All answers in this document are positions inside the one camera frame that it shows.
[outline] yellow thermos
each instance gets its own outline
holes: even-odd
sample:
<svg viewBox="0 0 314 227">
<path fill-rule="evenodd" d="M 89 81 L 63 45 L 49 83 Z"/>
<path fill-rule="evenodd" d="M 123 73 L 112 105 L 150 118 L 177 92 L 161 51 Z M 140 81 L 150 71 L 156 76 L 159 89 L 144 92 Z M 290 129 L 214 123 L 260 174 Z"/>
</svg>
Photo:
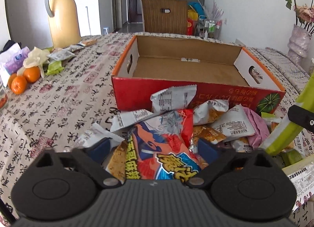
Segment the yellow thermos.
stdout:
<svg viewBox="0 0 314 227">
<path fill-rule="evenodd" d="M 74 0 L 45 0 L 54 48 L 64 48 L 81 41 L 78 13 Z"/>
</svg>

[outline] orange fruit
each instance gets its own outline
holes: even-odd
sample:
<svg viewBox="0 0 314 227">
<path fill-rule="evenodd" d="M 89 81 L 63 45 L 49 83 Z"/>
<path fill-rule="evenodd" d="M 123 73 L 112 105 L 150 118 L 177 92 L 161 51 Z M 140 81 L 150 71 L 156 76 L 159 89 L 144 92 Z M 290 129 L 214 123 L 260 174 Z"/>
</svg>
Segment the orange fruit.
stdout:
<svg viewBox="0 0 314 227">
<path fill-rule="evenodd" d="M 26 78 L 22 75 L 15 77 L 11 84 L 11 90 L 16 95 L 22 94 L 26 90 L 26 87 L 27 81 Z"/>
<path fill-rule="evenodd" d="M 17 76 L 17 74 L 11 74 L 10 78 L 9 78 L 9 81 L 7 82 L 7 85 L 9 87 L 9 89 L 11 89 L 11 84 L 14 80 L 14 78 Z"/>
<path fill-rule="evenodd" d="M 40 69 L 38 66 L 26 68 L 23 73 L 23 76 L 29 83 L 37 82 L 40 78 Z"/>
</svg>

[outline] glass jar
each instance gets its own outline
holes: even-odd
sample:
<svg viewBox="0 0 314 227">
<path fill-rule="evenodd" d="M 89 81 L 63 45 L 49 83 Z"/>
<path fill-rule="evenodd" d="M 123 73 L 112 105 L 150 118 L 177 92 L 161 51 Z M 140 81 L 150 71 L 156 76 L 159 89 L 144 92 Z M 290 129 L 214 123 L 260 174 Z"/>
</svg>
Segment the glass jar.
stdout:
<svg viewBox="0 0 314 227">
<path fill-rule="evenodd" d="M 6 106 L 6 104 L 7 104 L 7 93 L 4 90 L 4 86 L 0 78 L 0 111 Z"/>
</svg>

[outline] thermos handle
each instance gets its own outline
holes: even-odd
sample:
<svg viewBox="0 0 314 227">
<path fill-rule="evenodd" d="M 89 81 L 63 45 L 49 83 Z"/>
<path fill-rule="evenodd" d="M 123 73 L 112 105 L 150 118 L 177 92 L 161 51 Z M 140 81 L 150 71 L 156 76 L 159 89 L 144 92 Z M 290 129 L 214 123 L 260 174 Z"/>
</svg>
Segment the thermos handle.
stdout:
<svg viewBox="0 0 314 227">
<path fill-rule="evenodd" d="M 52 13 L 52 10 L 50 9 L 49 0 L 45 0 L 45 6 L 46 6 L 46 11 L 47 11 L 49 17 L 53 18 L 55 15 L 54 15 L 54 13 Z"/>
</svg>

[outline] green pumpkin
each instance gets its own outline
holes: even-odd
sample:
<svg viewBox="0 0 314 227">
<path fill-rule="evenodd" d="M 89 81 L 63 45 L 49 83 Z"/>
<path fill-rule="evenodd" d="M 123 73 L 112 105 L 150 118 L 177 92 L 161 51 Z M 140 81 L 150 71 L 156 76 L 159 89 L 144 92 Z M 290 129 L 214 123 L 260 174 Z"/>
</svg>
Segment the green pumpkin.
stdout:
<svg viewBox="0 0 314 227">
<path fill-rule="evenodd" d="M 271 112 L 279 103 L 280 95 L 271 93 L 264 97 L 257 105 L 256 112 Z"/>
</svg>

